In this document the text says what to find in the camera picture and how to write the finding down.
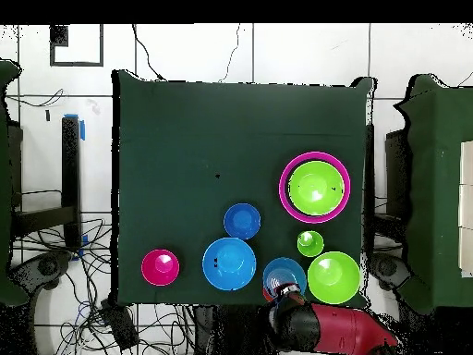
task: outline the red robot part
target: red robot part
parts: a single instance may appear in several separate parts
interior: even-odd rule
[[[312,303],[320,324],[315,351],[332,354],[368,355],[376,347],[397,346],[395,337],[368,313],[358,309]]]

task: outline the white tile floor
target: white tile floor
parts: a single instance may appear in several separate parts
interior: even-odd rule
[[[305,83],[349,85],[355,78],[378,79],[375,92],[375,164],[376,193],[385,196],[384,139],[386,133],[401,129],[405,123],[393,108],[406,92],[410,77],[416,73],[434,73],[443,82],[456,86],[473,71],[473,34],[466,25],[447,24],[196,24],[138,25],[137,34],[150,54],[154,69],[168,80],[224,82]],[[69,47],[56,48],[57,61],[97,61],[98,25],[71,25]],[[24,129],[23,189],[61,190],[60,118],[78,114],[85,120],[86,140],[81,142],[81,183],[83,220],[103,219],[110,223],[112,69],[128,69],[144,79],[155,79],[147,56],[135,43],[131,25],[105,25],[103,28],[103,67],[50,67],[48,26],[0,26],[0,57],[18,61],[22,67],[19,83],[11,83],[7,96],[32,104],[46,101],[59,89],[66,97],[45,108],[18,104],[6,98],[12,119]],[[473,78],[463,85],[472,85]],[[25,211],[59,205],[59,194],[24,197]],[[84,230],[95,226],[84,225]],[[109,236],[101,239],[106,247]],[[23,248],[38,248],[23,242]],[[39,251],[25,250],[28,259]],[[14,251],[14,263],[20,263],[21,251]],[[109,270],[94,275],[100,300],[108,295]],[[79,262],[71,262],[69,275],[78,296],[87,299],[85,275]],[[392,293],[379,289],[372,276],[366,295],[375,312],[398,317]],[[169,342],[173,316],[166,324],[147,326],[158,316],[169,313],[169,306],[133,306],[140,338],[149,342]],[[74,322],[78,314],[71,282],[63,277],[58,288],[44,291],[35,314],[36,336],[41,355],[55,355],[61,342],[60,325]],[[109,349],[110,355],[120,355]],[[185,347],[178,348],[184,355]],[[82,355],[104,355],[102,351],[83,350]],[[139,345],[124,355],[164,355]]]

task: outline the green bowl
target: green bowl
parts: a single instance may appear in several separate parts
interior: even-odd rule
[[[294,170],[289,179],[289,199],[304,214],[317,216],[333,211],[344,196],[344,181],[338,170],[323,161],[309,161]]]
[[[297,249],[303,256],[315,257],[323,250],[323,237],[317,231],[303,231],[297,236]]]
[[[310,292],[331,305],[347,302],[357,294],[360,278],[357,262],[340,251],[321,254],[307,272]]]

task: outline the green cloth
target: green cloth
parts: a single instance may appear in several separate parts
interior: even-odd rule
[[[0,303],[18,306],[29,300],[27,293],[15,286],[6,276],[10,266],[10,228],[12,214],[12,180],[8,151],[6,86],[19,75],[19,68],[11,61],[0,60]]]
[[[444,88],[429,75],[415,79],[410,99],[400,105],[413,154],[406,239],[415,276],[399,292],[423,314],[473,306],[473,278],[462,278],[458,267],[461,142],[473,140],[472,105],[473,89]]]
[[[120,302],[263,304],[262,272],[272,259],[309,268],[312,259],[297,251],[297,235],[308,229],[323,235],[325,251],[359,262],[371,79],[356,88],[148,82],[119,71],[119,84]],[[285,166],[309,151],[336,156],[351,177],[345,210],[321,225],[291,217],[278,195]],[[244,288],[226,292],[206,280],[201,265],[207,247],[227,237],[224,213],[236,202],[261,213],[261,229],[248,241],[257,271]],[[146,253],[162,248],[177,256],[180,272],[158,288],[140,266]],[[366,301],[357,294],[346,304],[362,308]]]

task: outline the blue bowl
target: blue bowl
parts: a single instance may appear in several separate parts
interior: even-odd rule
[[[224,227],[230,237],[250,239],[260,230],[261,217],[251,204],[241,202],[232,205],[225,214]]]
[[[217,239],[203,254],[202,270],[214,287],[238,290],[255,275],[255,253],[241,239]]]
[[[286,283],[297,283],[300,293],[304,295],[307,288],[306,273],[298,262],[279,257],[272,260],[262,273],[262,284],[267,289],[271,297],[276,297],[275,289]]]

